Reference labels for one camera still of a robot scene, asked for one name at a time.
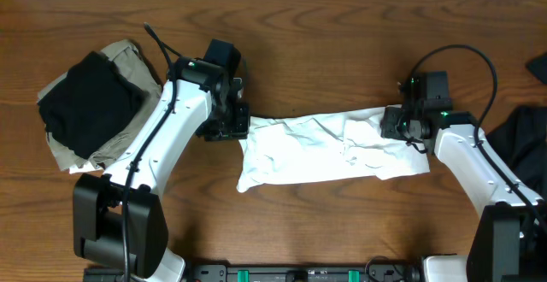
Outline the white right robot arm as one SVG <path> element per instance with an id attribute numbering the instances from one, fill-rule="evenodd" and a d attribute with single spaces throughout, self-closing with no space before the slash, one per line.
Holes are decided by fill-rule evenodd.
<path id="1" fill-rule="evenodd" d="M 544 281 L 541 256 L 526 256 L 539 238 L 544 199 L 526 187 L 487 142 L 478 121 L 448 103 L 434 109 L 388 107 L 383 138 L 401 140 L 442 162 L 474 206 L 479 224 L 465 256 L 428 256 L 425 281 Z"/>

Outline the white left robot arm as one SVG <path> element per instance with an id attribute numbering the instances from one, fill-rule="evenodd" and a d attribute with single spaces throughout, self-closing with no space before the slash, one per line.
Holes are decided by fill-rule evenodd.
<path id="1" fill-rule="evenodd" d="M 74 187 L 74 252 L 97 263 L 85 281 L 182 281 L 185 260 L 168 248 L 162 199 L 175 164 L 193 136 L 244 139 L 250 108 L 242 102 L 249 72 L 240 56 L 182 56 L 174 79 L 142 130 L 101 176 L 84 173 Z"/>

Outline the white t-shirt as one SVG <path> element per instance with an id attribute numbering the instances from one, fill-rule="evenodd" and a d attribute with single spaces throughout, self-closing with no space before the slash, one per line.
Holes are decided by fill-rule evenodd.
<path id="1" fill-rule="evenodd" d="M 428 159 L 400 140 L 382 138 L 383 107 L 296 118 L 250 118 L 240 141 L 237 190 L 375 176 L 386 180 L 430 171 Z"/>

